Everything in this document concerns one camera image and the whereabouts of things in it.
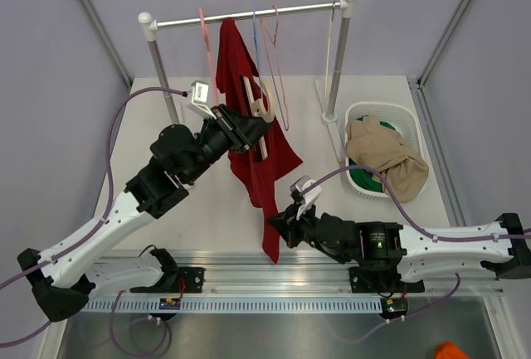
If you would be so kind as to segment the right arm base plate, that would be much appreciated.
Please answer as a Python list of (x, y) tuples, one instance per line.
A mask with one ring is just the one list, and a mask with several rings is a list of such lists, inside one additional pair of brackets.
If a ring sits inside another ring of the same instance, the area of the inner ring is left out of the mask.
[(384, 298), (392, 294), (424, 293), (425, 285), (422, 281), (406, 283), (394, 269), (373, 271), (360, 267), (348, 269), (351, 292), (353, 294), (378, 294)]

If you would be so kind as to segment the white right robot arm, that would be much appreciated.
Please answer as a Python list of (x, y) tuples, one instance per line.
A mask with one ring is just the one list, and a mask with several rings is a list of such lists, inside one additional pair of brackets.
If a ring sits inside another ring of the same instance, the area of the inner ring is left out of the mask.
[(314, 208), (299, 215), (296, 205), (268, 221), (290, 248), (304, 242), (340, 264), (354, 262), (375, 274), (385, 290), (403, 282), (482, 269), (499, 279), (530, 276), (528, 235), (515, 213), (504, 213), (482, 226), (425, 232), (396, 222), (316, 216)]

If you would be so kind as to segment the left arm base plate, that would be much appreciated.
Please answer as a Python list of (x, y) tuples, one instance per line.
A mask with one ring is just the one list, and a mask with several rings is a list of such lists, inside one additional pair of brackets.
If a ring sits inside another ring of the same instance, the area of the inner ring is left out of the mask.
[(167, 290), (167, 293), (177, 294), (183, 292), (185, 294), (201, 294), (204, 277), (206, 270), (203, 267), (180, 267), (178, 271), (178, 276), (174, 283)]

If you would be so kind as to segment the green t shirt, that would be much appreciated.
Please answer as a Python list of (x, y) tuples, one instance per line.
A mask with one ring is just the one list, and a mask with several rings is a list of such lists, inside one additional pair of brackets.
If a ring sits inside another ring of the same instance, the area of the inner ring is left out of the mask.
[[(357, 118), (357, 121), (361, 122), (367, 117), (368, 115), (364, 115), (360, 118)], [(394, 126), (392, 126), (390, 123), (387, 123), (385, 121), (380, 121), (379, 123), (384, 128), (396, 131)], [(352, 158), (348, 158), (348, 165), (357, 165), (357, 163)], [(368, 190), (370, 192), (383, 193), (383, 187), (382, 187), (381, 181), (377, 177), (375, 181), (373, 179), (372, 173), (370, 173), (369, 171), (364, 170), (364, 169), (353, 169), (353, 170), (349, 170), (349, 175), (352, 181), (356, 185), (361, 187), (362, 189)]]

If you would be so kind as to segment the beige wooden hanger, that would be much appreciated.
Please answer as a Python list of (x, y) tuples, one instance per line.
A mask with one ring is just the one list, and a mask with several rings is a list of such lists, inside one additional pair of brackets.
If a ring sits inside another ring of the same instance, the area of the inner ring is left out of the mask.
[(264, 119), (267, 123), (273, 123), (275, 120), (275, 101), (270, 95), (267, 85), (264, 85), (265, 90), (260, 89), (261, 97), (256, 99), (250, 78), (244, 75), (242, 81), (252, 115)]

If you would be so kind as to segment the beige t shirt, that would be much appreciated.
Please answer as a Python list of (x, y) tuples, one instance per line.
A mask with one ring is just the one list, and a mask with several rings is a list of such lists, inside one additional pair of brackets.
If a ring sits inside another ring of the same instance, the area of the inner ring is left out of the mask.
[(348, 122), (346, 134), (349, 164), (380, 172), (402, 203), (418, 196), (429, 176), (429, 167), (394, 127), (377, 116), (363, 116)]

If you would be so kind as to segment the pink wire hanger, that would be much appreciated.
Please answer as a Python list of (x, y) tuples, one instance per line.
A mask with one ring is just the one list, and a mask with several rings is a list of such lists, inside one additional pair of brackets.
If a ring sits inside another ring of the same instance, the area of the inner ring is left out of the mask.
[(275, 29), (270, 31), (267, 27), (265, 18), (262, 18), (260, 21), (260, 28), (264, 42), (265, 56), (267, 60), (267, 65), (270, 71), (270, 77), (275, 91), (275, 96), (277, 99), (278, 109), (280, 111), (280, 117), (283, 124), (284, 131), (290, 129), (290, 113), (288, 109), (288, 104), (286, 100), (286, 91), (285, 84), (283, 80), (283, 75), (280, 68), (280, 59), (278, 52), (278, 31), (280, 27), (280, 11), (279, 8), (273, 4), (272, 5), (275, 11)]

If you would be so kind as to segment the blue wire hanger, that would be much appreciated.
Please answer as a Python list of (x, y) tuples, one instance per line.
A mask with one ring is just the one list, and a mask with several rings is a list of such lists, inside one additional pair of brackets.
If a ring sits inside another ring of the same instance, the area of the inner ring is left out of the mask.
[(252, 13), (252, 29), (253, 29), (253, 46), (255, 50), (255, 58), (256, 58), (256, 70), (258, 73), (258, 78), (261, 77), (261, 54), (260, 54), (260, 46), (259, 46), (259, 32), (258, 32), (258, 18), (256, 16), (257, 8), (253, 8)]

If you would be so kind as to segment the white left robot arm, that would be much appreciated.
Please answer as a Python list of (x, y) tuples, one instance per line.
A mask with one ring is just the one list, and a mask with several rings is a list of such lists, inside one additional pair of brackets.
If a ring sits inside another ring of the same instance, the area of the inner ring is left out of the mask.
[(244, 153), (258, 144), (270, 123), (240, 115), (222, 104), (212, 109), (198, 133), (182, 124), (162, 130), (152, 157), (101, 216), (52, 247), (24, 250), (17, 261), (32, 286), (38, 307), (53, 323), (72, 317), (99, 296), (120, 291), (166, 293), (179, 267), (162, 248), (117, 264), (99, 259), (124, 238), (172, 210), (192, 185), (229, 151)]

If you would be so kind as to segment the red t shirt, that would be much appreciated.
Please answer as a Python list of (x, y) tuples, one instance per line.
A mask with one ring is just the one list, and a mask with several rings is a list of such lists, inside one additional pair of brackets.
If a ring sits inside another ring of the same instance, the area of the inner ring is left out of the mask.
[[(225, 95), (226, 105), (238, 114), (249, 115), (251, 108), (247, 91), (259, 99), (256, 83), (258, 70), (236, 22), (223, 20), (219, 33), (216, 84)], [(303, 160), (287, 142), (278, 121), (274, 121), (264, 136), (265, 147), (259, 144), (245, 153), (230, 152), (230, 168), (245, 186), (251, 204), (263, 213), (262, 250), (276, 263), (280, 257), (279, 232), (269, 224), (279, 214), (275, 201), (275, 182), (294, 171)]]

